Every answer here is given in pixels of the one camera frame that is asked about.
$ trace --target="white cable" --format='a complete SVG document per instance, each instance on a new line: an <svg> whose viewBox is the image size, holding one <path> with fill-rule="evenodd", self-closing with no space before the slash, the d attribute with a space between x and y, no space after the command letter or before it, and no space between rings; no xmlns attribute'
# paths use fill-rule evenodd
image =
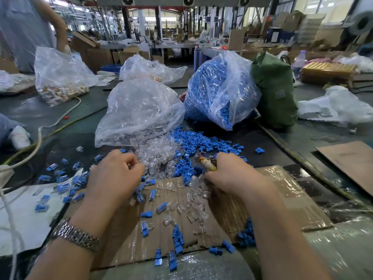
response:
<svg viewBox="0 0 373 280"><path fill-rule="evenodd" d="M10 170L10 169L14 169L18 166L21 166L22 164L25 164L28 160L30 160L31 158L33 158L35 156L35 154L39 151L40 149L40 146L41 146L41 142L43 140L42 136L41 136L41 130L42 129L48 129L48 128L52 128L54 126L56 126L59 122L61 122L61 120L63 119L63 117L65 117L68 113L70 113L72 110L74 110L76 107L78 107L80 105L80 103L82 103L82 100L78 97L76 97L76 99L79 100L79 103L77 103L74 107L72 107L70 110L68 110L65 114L63 114L58 120L57 122L55 122L53 125L50 125L48 127L39 127L39 130L38 130L38 144L36 145L35 147L35 150L28 156L26 157L24 160L22 160L21 162L18 162L12 166L9 166L9 167L6 167L4 169L0 169L0 173L1 172L4 172L4 171L7 171L7 170Z"/></svg>
<svg viewBox="0 0 373 280"><path fill-rule="evenodd" d="M68 113L70 113L72 110L74 110L76 107L78 107L80 105L80 103L82 103L82 100L78 97L76 97L76 99L79 100L79 102L74 106L72 107L71 109L69 109L65 114L63 114L58 120L57 122L55 122L53 125L50 125L48 127L44 127L44 126L41 126L39 127L38 129L38 143L35 147L35 150L28 156L26 157L24 160L12 165L12 166L9 166L9 167L6 167L4 169L0 169L0 173L1 172L4 172L4 171L8 171L10 169L14 169L18 166L21 166L22 164L25 164L28 160L30 160L32 157L34 157L34 155L38 152L38 150L40 149L40 146L41 146L41 142L43 140L43 137L41 136L41 130L42 129L47 129L47 128L52 128L54 126L56 126L59 122L61 122L61 120L63 119L63 117L65 117ZM8 201L6 200L6 197L5 197L5 194L4 194L4 191L2 188L0 188L0 196L4 202L4 206L5 206L5 210L8 214L8 220L9 220L9 227L10 227L10 234L12 236L12 253L13 253L13 257L12 257L12 270L10 272L10 278L9 280L13 280L14 279L14 276L16 274L16 268L17 268L17 241L16 241L16 234L17 234L17 230L16 230L16 226L15 226L15 222L14 222L14 218L13 218L13 213L12 213L12 210L10 208L10 205L8 204Z"/></svg>

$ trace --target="ventilation fan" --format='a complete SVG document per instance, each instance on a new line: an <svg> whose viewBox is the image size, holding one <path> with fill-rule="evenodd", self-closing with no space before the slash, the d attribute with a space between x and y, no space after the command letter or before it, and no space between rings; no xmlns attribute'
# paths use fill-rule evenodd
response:
<svg viewBox="0 0 373 280"><path fill-rule="evenodd" d="M135 0L122 0L124 6L133 6L135 5Z"/></svg>
<svg viewBox="0 0 373 280"><path fill-rule="evenodd" d="M194 0L183 0L183 7L194 6Z"/></svg>
<svg viewBox="0 0 373 280"><path fill-rule="evenodd" d="M240 0L238 2L239 7L246 7L250 3L250 0Z"/></svg>

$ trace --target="green sack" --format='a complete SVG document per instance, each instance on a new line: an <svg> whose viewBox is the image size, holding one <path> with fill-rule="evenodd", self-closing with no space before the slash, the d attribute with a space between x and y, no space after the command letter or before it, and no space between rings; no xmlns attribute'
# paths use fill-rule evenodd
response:
<svg viewBox="0 0 373 280"><path fill-rule="evenodd" d="M251 75L261 91L257 109L273 128L292 126L298 118L290 65L270 53L258 54Z"/></svg>

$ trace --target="white cloth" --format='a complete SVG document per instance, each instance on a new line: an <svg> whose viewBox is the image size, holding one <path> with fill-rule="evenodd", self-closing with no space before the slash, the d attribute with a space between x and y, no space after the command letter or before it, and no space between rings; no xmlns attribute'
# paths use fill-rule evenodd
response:
<svg viewBox="0 0 373 280"><path fill-rule="evenodd" d="M56 48L49 23L40 17L31 0L0 0L0 33L21 72L34 72L37 46Z"/></svg>

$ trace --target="wristwatch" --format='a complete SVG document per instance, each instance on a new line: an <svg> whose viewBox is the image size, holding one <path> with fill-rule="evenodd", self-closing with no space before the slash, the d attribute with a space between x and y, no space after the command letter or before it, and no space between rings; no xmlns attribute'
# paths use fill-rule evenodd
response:
<svg viewBox="0 0 373 280"><path fill-rule="evenodd" d="M64 238L82 248L88 249L92 252L98 250L99 239L75 226L70 225L70 218L61 220L53 231L52 238Z"/></svg>

